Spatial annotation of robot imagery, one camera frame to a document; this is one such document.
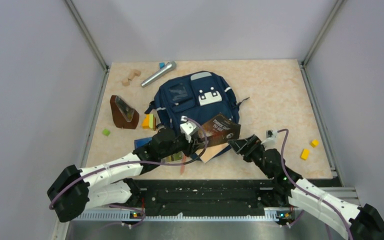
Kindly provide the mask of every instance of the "marble-patterned tabletop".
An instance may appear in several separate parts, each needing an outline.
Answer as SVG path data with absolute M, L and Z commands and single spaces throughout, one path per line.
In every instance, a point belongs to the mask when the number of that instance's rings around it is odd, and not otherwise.
M 153 100 L 162 83 L 175 77 L 198 71 L 214 72 L 227 81 L 238 101 L 250 97 L 239 111 L 241 138 L 252 134 L 262 140 L 268 129 L 289 129 L 285 148 L 286 165 L 305 178 L 332 178 L 331 169 L 321 141 L 320 132 L 310 104 L 306 87 L 297 60 L 214 60 L 177 61 L 177 68 L 151 85 L 142 88 L 140 83 L 159 69 L 158 62 L 113 63 L 99 110 L 94 135 L 91 141 L 86 167 L 118 159 L 134 149 L 134 140 L 151 137 L 156 132 L 142 129 L 145 118 L 143 112 Z M 129 86 L 122 80 L 130 70 L 138 69 L 141 75 Z M 119 95 L 140 114 L 136 129 L 117 128 L 112 119 L 110 97 Z M 109 136 L 103 129 L 111 131 Z M 280 150 L 284 134 L 280 133 L 276 148 Z M 319 140 L 313 148 L 310 142 Z M 310 150 L 307 160 L 300 158 L 304 148 Z M 232 150 L 211 159 L 207 163 L 194 162 L 185 166 L 181 174 L 180 166 L 159 166 L 156 169 L 135 177 L 153 180 L 206 180 L 206 179 L 266 179 L 267 177 L 253 163 L 247 163 Z

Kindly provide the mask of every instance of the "navy blue backpack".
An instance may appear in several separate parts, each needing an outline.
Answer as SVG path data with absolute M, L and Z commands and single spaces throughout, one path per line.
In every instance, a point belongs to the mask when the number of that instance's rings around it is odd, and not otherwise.
M 221 113 L 237 124 L 240 104 L 223 77 L 213 72 L 199 71 L 170 79 L 161 85 L 145 114 L 155 109 L 161 124 L 179 135 L 182 116 L 202 125 Z M 229 146 L 226 147 L 216 157 L 229 149 Z

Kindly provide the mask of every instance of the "green block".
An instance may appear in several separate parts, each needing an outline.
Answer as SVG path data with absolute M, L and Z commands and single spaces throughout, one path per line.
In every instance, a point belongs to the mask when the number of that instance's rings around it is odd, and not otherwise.
M 102 134 L 105 135 L 105 136 L 107 136 L 107 137 L 110 135 L 110 133 L 111 133 L 110 130 L 108 130 L 108 129 L 106 129 L 106 128 L 104 128 L 104 129 L 102 130 Z

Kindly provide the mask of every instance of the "table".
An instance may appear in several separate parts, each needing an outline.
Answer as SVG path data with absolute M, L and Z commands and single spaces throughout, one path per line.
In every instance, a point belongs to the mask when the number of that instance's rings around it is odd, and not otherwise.
M 256 134 L 265 139 L 266 130 L 289 129 L 284 158 L 286 165 L 304 178 L 331 179 L 332 172 L 325 148 L 321 141 L 313 109 L 304 85 L 296 59 L 277 60 L 210 60 L 177 61 L 177 68 L 151 85 L 142 88 L 140 83 L 159 69 L 158 62 L 113 63 L 100 106 L 86 167 L 118 159 L 134 149 L 134 140 L 151 137 L 156 132 L 142 129 L 143 112 L 153 100 L 161 84 L 175 77 L 198 71 L 214 72 L 227 81 L 238 101 L 250 97 L 239 111 L 241 138 Z M 122 80 L 130 70 L 138 69 L 141 75 L 130 86 L 123 86 Z M 140 114 L 136 129 L 120 129 L 113 123 L 110 97 L 119 95 Z M 111 131 L 109 136 L 103 129 Z M 275 147 L 280 150 L 284 134 L 280 133 Z M 310 142 L 319 140 L 313 148 Z M 303 149 L 309 149 L 307 160 L 300 159 Z M 185 166 L 159 166 L 135 179 L 147 180 L 215 180 L 215 179 L 267 179 L 253 163 L 247 163 L 232 150 L 211 159 Z

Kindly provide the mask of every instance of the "silver cylinder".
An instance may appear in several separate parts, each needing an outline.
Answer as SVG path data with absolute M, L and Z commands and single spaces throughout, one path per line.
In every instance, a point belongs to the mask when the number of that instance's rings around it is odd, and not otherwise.
M 154 74 L 149 76 L 147 79 L 145 79 L 140 85 L 142 88 L 150 85 L 155 80 L 161 78 L 164 74 L 170 72 L 171 70 L 174 70 L 176 68 L 176 62 L 175 61 L 169 61 L 165 66 L 163 66 L 160 70 L 156 71 Z

